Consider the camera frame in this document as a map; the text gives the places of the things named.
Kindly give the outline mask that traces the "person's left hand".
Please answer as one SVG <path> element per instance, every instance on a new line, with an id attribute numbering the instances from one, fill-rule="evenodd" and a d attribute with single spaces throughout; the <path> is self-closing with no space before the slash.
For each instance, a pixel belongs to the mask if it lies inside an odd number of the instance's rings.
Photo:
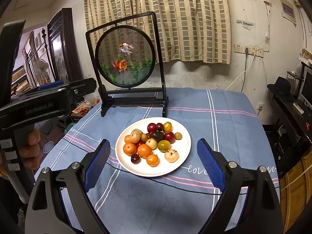
<path id="1" fill-rule="evenodd" d="M 40 167 L 40 139 L 41 136 L 39 131 L 34 129 L 27 136 L 27 144 L 19 149 L 24 166 L 30 170 L 36 170 Z"/>

